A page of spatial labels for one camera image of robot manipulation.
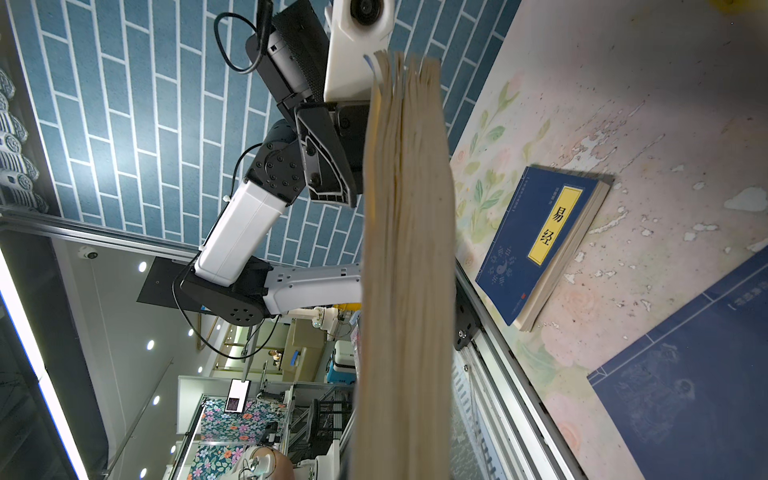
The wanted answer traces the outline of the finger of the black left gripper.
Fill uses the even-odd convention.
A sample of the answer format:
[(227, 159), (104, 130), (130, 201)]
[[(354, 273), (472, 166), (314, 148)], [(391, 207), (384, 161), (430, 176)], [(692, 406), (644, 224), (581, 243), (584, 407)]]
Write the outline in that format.
[(309, 197), (355, 208), (363, 194), (366, 103), (305, 103), (295, 112)]

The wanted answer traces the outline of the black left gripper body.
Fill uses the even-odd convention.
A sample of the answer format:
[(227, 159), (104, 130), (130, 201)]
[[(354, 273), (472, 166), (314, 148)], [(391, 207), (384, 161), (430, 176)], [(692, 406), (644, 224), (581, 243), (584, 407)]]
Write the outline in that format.
[(266, 46), (257, 32), (245, 43), (249, 59), (257, 61), (256, 72), (287, 120), (295, 118), (296, 108), (305, 102), (324, 100), (330, 39), (309, 1), (295, 1), (275, 14), (267, 28)]

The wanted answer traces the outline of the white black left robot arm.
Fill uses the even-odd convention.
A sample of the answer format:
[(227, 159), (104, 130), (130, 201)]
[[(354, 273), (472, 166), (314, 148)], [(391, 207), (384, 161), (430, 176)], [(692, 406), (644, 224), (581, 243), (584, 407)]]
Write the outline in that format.
[(366, 59), (387, 43), (393, 8), (390, 1), (335, 1), (323, 27), (307, 1), (280, 13), (259, 3), (245, 48), (281, 118), (243, 153), (243, 178), (195, 257), (185, 265), (156, 258), (140, 303), (250, 327), (299, 308), (361, 301), (359, 262), (279, 266), (259, 259), (256, 249), (302, 193), (357, 207), (371, 85)]

